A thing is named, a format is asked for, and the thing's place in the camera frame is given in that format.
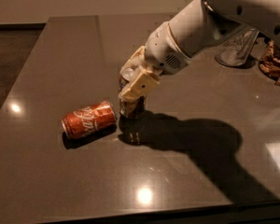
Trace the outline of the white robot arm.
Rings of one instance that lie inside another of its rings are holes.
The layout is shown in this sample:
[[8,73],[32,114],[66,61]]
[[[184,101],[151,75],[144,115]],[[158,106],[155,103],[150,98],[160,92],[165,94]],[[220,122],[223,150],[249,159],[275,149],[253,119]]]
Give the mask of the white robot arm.
[[162,23],[122,66],[132,68],[119,98],[133,102],[189,65],[202,50],[224,43],[245,28],[254,28],[280,47],[280,0],[193,0]]

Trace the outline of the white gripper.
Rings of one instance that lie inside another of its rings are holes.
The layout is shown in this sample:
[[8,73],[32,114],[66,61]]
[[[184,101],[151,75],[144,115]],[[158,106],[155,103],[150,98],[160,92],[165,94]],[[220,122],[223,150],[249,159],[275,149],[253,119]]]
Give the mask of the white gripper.
[[144,69],[145,60],[165,75],[174,75],[191,62],[191,58],[176,44],[169,22],[164,22],[121,67],[120,73],[136,76],[119,93],[120,100],[133,102],[160,85],[153,73]]

